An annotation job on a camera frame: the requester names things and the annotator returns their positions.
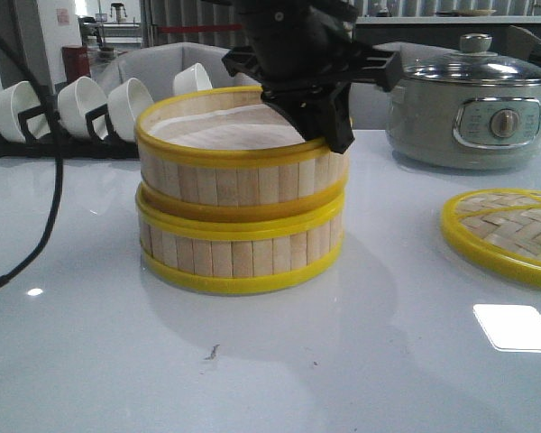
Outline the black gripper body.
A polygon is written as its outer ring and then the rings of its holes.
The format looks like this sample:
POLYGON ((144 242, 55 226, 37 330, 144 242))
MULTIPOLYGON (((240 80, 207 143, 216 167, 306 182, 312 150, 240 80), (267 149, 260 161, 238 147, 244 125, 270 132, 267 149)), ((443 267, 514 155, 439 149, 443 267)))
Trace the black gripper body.
POLYGON ((247 44, 223 64, 234 76, 275 91, 337 83, 373 83, 389 92, 403 77, 400 53, 355 40, 359 13, 346 1, 223 1, 231 6, 247 44))

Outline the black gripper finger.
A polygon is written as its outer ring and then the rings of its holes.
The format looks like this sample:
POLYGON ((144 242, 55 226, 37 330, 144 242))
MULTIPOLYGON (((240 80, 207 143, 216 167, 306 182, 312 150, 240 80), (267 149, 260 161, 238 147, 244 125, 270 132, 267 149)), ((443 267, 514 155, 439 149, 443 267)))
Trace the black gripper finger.
POLYGON ((350 83, 277 90, 263 87, 261 101, 287 120, 305 141, 323 138, 331 152, 344 154, 354 141, 350 83))

